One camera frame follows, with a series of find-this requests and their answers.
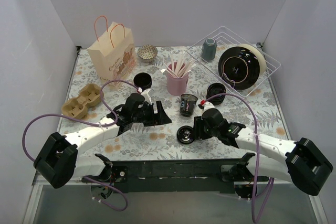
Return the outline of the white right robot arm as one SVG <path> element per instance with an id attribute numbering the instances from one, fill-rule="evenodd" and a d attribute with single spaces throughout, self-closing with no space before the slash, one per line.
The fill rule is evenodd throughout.
<path id="1" fill-rule="evenodd" d="M 194 117 L 193 138 L 212 137 L 225 145 L 255 152 L 259 175 L 291 182 L 308 195 L 318 195 L 333 171 L 332 164 L 310 139 L 292 141 L 257 135 L 243 124 L 227 122 L 215 108 Z"/>

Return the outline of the black plastic cup lid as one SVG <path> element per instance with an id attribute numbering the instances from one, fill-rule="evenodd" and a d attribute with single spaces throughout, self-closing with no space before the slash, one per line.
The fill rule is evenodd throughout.
<path id="1" fill-rule="evenodd" d="M 182 126 L 178 129 L 176 137 L 181 144 L 191 144 L 195 140 L 194 130 L 188 125 Z"/>

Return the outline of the dark translucent printed cup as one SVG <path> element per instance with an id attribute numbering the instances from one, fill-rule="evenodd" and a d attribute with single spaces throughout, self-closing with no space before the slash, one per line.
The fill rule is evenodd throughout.
<path id="1" fill-rule="evenodd" d="M 180 104 L 180 114 L 185 117 L 192 116 L 198 98 L 192 94 L 182 94 Z"/>

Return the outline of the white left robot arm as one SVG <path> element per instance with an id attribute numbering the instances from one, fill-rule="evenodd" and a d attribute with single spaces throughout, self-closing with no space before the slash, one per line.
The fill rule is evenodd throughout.
<path id="1" fill-rule="evenodd" d="M 82 153 L 125 133 L 134 123 L 157 126 L 171 122 L 161 101 L 149 103 L 143 95 L 133 93 L 125 104 L 116 106 L 96 126 L 65 135 L 58 132 L 51 134 L 37 155 L 34 168 L 53 188 L 62 187 L 73 177 L 109 182 L 114 177 L 112 161 L 102 154 L 83 157 Z"/>

